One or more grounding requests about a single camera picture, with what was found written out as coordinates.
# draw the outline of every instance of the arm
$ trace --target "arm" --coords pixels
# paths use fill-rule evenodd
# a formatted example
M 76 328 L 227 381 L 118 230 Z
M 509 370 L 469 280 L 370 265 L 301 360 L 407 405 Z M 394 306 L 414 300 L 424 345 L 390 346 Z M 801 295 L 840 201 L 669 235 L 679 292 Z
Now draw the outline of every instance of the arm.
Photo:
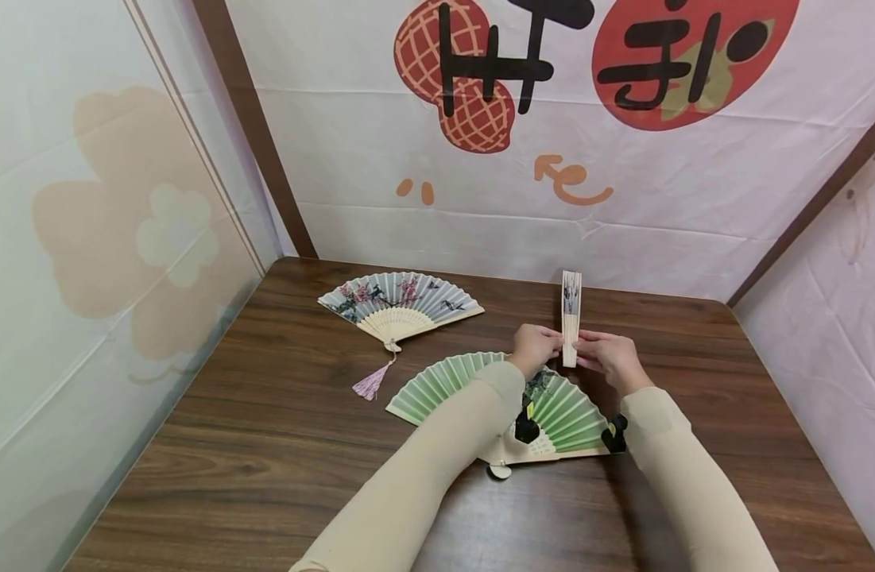
M 411 570 L 447 489 L 492 438 L 510 427 L 520 414 L 525 378 L 561 348 L 559 334 L 546 332 L 551 331 L 521 327 L 509 360 L 481 369 L 428 415 L 336 514 L 292 572 Z
M 691 433 L 676 402 L 653 385 L 628 338 L 581 332 L 578 359 L 606 375 L 628 418 L 625 441 L 688 549 L 695 572 L 776 572 L 736 489 Z

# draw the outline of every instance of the pink tassel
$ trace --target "pink tassel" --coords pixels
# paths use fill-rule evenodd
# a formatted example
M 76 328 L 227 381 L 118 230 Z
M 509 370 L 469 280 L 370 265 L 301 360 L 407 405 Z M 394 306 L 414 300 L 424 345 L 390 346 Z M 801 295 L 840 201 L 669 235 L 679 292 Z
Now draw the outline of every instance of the pink tassel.
M 376 372 L 371 373 L 363 380 L 358 381 L 358 383 L 354 384 L 351 389 L 353 389 L 360 397 L 367 399 L 367 401 L 373 401 L 377 398 L 377 391 L 379 391 L 379 385 L 383 382 L 385 371 L 393 365 L 394 361 L 396 361 L 395 357 L 389 360 L 389 363 L 385 364 L 380 369 L 377 369 Z

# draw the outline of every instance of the brown table surface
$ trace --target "brown table surface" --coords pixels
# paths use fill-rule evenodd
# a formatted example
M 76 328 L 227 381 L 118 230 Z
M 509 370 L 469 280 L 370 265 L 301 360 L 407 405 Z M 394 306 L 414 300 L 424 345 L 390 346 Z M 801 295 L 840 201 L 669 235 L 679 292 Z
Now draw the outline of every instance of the brown table surface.
M 350 389 L 389 355 L 316 302 L 375 266 L 283 259 L 131 470 L 68 568 L 282 572 L 413 427 L 384 407 L 424 367 L 509 350 L 524 321 L 559 319 L 559 287 L 431 272 L 465 288 L 478 317 L 402 342 L 367 403 Z M 722 303 L 583 289 L 583 326 L 635 339 L 736 485 L 781 570 L 875 570 L 875 554 Z M 571 372 L 612 415 L 594 373 Z M 418 571 L 688 570 L 664 510 L 629 455 L 458 478 Z

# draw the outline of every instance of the folding fan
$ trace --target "folding fan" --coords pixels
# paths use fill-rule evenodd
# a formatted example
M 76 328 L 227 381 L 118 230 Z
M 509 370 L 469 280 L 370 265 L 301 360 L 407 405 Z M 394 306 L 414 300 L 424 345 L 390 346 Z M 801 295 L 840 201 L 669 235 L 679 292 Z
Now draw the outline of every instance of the folding fan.
M 401 351 L 400 339 L 485 311 L 457 285 L 418 272 L 354 278 L 317 301 L 391 351 Z
M 574 342 L 579 338 L 580 332 L 582 291 L 583 275 L 565 270 L 561 277 L 561 331 L 564 336 L 561 361 L 564 367 L 577 367 L 577 349 Z
M 437 405 L 469 383 L 475 372 L 500 353 L 464 354 L 447 357 L 411 379 L 389 402 L 385 410 L 412 425 L 420 426 Z M 532 419 L 539 434 L 527 444 L 517 439 L 517 423 L 499 435 L 479 454 L 489 463 L 492 474 L 508 477 L 508 465 L 550 462 L 561 458 L 591 457 L 610 453 L 603 434 L 610 429 L 598 408 L 568 379 L 542 368 L 529 380 L 524 403 L 532 402 Z

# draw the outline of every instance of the beige sleeve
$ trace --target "beige sleeve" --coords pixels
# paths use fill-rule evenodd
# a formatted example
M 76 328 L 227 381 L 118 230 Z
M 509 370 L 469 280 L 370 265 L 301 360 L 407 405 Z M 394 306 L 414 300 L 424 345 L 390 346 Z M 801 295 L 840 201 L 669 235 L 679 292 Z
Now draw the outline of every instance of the beige sleeve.
M 507 361 L 475 374 L 336 514 L 292 572 L 408 572 L 443 495 L 520 414 L 525 381 Z
M 736 489 L 668 393 L 657 387 L 631 393 L 622 413 L 629 451 L 688 548 L 691 569 L 778 570 Z

